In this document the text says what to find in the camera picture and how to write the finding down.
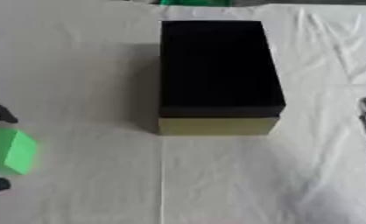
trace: white fabric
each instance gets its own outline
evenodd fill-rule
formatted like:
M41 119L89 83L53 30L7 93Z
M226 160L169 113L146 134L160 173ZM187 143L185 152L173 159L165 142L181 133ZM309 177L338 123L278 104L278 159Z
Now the white fabric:
M144 131L163 19L264 23L288 104L268 137ZM365 95L366 6L0 0L0 102L39 143L0 224L366 224Z

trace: white cloth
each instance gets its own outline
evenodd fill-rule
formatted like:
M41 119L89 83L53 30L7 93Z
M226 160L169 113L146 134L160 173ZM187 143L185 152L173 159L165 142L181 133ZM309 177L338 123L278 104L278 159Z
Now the white cloth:
M163 19L264 23L287 101L268 137L144 131ZM0 1L0 103L39 143L0 224L366 224L365 95L364 6Z

